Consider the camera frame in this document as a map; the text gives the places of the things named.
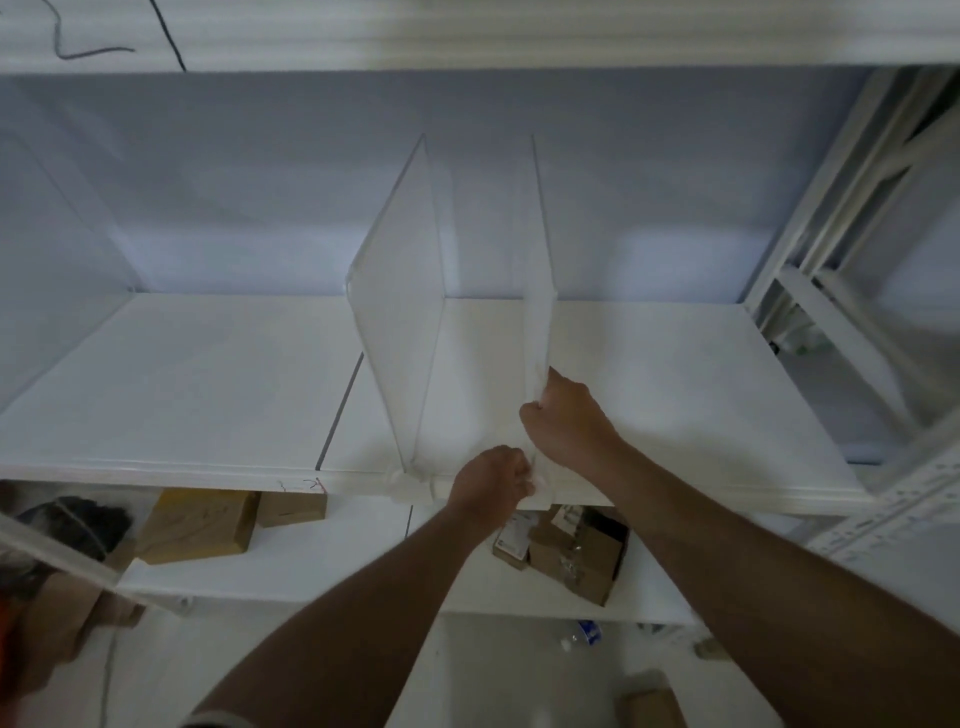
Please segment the person's right hand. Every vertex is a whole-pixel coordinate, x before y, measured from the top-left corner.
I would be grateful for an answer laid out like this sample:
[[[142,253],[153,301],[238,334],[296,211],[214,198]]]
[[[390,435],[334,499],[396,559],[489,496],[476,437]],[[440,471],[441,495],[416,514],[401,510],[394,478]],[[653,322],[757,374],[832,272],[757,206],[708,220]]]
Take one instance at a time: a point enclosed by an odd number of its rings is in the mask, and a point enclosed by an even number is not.
[[[539,452],[600,488],[626,450],[589,387],[558,372],[558,443],[551,454]]]

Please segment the person's left hand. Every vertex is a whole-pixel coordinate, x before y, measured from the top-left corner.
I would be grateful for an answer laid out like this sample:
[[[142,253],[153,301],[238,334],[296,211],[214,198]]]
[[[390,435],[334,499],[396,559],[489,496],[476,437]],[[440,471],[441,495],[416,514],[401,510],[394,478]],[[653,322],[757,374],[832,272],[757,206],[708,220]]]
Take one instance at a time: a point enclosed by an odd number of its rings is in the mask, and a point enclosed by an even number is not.
[[[504,526],[521,503],[512,497],[510,448],[513,446],[499,444],[463,465],[454,477],[443,512],[483,536]]]

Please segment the clear acrylic shelf divider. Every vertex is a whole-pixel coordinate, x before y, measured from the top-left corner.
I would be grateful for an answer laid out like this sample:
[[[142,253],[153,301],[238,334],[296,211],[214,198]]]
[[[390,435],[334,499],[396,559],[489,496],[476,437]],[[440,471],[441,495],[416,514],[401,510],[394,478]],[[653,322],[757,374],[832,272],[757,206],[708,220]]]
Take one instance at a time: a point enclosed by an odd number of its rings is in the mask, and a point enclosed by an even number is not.
[[[550,335],[558,289],[546,222],[544,190],[534,135],[525,141],[514,177],[512,232],[522,295],[524,401],[536,402],[546,388]]]
[[[399,466],[413,475],[446,301],[424,134],[350,264],[345,295]]]

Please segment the person's left forearm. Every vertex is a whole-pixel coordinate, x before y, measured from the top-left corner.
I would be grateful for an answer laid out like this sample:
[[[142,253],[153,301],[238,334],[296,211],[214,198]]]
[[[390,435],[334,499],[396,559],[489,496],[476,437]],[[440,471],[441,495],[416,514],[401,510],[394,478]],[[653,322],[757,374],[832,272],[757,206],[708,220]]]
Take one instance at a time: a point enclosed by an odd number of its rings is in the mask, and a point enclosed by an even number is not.
[[[181,728],[384,728],[453,582],[515,509],[450,499],[265,637]]]

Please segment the person's right forearm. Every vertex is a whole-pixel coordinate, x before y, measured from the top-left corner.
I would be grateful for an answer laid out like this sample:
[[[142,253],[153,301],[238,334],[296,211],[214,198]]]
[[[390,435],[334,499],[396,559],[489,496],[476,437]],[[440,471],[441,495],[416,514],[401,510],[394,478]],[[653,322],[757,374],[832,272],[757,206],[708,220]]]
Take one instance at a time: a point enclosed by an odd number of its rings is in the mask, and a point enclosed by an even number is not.
[[[560,449],[789,728],[960,728],[960,635],[619,438]]]

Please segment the small white-labelled box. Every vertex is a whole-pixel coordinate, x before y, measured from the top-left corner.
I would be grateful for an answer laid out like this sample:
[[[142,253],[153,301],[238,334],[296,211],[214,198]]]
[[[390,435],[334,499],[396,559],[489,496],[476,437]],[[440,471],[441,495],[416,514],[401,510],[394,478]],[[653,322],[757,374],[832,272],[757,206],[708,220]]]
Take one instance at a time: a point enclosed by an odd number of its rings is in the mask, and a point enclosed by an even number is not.
[[[537,512],[516,511],[495,534],[490,552],[511,568],[522,572],[529,566],[530,534],[540,519]]]

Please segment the open brown cardboard box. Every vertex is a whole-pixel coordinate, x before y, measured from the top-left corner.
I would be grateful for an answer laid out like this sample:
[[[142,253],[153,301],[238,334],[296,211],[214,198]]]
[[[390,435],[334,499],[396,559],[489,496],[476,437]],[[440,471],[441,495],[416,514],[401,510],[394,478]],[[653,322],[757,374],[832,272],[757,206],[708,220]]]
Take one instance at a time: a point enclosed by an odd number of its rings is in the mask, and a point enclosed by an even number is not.
[[[631,529],[614,507],[553,505],[529,531],[527,562],[570,593],[605,607],[617,583]]]

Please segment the clear plastic bottle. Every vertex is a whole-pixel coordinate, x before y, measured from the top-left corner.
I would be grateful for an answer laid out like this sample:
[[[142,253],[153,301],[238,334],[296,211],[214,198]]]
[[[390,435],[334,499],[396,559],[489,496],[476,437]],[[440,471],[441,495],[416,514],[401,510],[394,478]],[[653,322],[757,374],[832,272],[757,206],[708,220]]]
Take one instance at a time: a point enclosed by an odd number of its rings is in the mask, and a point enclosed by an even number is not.
[[[598,622],[578,619],[570,621],[563,628],[558,643],[564,653],[570,654],[576,650],[589,649],[599,645],[603,636],[602,626]]]

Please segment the white shelf board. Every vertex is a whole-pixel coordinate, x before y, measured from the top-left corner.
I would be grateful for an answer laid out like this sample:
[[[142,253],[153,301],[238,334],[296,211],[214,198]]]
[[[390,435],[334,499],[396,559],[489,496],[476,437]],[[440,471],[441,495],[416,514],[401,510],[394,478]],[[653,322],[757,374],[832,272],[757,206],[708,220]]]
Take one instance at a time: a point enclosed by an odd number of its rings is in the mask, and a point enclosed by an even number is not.
[[[302,604],[352,575],[420,527],[434,513],[385,496],[332,496],[328,517],[256,528],[245,553],[150,565],[134,560],[120,587],[172,598]],[[695,625],[678,588],[636,537],[631,537],[605,606],[564,585],[496,558],[486,543],[468,558],[442,605],[460,614]]]
[[[135,295],[0,413],[0,479],[186,486],[400,504],[529,449],[524,305],[447,299],[394,433],[344,297]],[[738,305],[561,301],[549,363],[623,436],[741,512],[853,515],[873,497]]]
[[[0,0],[0,75],[960,65],[960,0]]]

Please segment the small brown cardboard box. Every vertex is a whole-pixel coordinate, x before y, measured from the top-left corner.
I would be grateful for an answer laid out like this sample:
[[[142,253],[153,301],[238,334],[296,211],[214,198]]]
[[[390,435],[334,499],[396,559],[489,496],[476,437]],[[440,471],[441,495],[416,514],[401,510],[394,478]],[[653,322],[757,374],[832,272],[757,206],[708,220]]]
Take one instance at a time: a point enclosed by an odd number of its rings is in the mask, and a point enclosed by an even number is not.
[[[256,524],[281,528],[323,521],[329,496],[321,492],[265,491],[259,497]]]

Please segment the yellow-brown cardboard box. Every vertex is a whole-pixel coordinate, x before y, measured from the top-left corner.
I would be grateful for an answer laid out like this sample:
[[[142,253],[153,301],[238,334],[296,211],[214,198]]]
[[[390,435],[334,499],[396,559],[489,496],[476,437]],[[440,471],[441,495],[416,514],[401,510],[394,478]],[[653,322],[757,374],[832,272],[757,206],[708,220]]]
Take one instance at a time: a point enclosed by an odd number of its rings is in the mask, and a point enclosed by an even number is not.
[[[247,552],[260,493],[242,490],[162,490],[136,540],[134,557],[150,566]]]

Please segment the black bag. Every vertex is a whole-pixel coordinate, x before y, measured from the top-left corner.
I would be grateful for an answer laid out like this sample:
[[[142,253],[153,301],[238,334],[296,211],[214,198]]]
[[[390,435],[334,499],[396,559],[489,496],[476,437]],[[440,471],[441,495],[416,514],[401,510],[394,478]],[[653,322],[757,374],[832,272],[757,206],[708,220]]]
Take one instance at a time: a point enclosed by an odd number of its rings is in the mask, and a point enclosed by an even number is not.
[[[105,562],[134,524],[122,506],[101,504],[78,495],[61,495],[30,507],[14,519],[43,535]]]

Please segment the white metal rack bar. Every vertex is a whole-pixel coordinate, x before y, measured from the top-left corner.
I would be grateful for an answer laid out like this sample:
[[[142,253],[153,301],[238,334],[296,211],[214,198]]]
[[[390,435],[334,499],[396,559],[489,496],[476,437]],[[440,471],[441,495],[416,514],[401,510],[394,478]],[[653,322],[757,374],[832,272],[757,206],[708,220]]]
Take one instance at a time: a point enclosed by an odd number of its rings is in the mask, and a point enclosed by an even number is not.
[[[137,604],[178,616],[187,615],[192,607],[190,597],[151,596],[121,587],[119,583],[122,575],[116,569],[97,562],[2,512],[0,512],[0,546],[23,552],[49,567],[83,578],[103,590]]]

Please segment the crumpled brown paper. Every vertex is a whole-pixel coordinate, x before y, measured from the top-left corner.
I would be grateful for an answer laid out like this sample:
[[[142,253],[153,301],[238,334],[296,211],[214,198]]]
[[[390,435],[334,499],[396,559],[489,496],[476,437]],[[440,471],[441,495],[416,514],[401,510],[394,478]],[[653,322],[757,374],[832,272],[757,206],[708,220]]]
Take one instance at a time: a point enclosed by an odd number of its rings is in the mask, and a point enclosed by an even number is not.
[[[134,539],[124,539],[102,564],[122,576],[135,549]],[[53,569],[55,573],[18,613],[6,651],[17,698],[39,691],[56,667],[78,657],[94,628],[132,628],[145,612],[141,604]]]

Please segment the white metal rack frame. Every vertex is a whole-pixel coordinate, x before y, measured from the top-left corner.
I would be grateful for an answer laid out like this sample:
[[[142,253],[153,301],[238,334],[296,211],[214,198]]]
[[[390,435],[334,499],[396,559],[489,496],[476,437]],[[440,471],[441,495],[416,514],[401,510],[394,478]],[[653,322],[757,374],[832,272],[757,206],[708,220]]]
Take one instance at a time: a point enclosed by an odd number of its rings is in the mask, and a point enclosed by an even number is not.
[[[960,64],[870,72],[744,306],[869,497],[789,535],[851,565],[960,523]]]

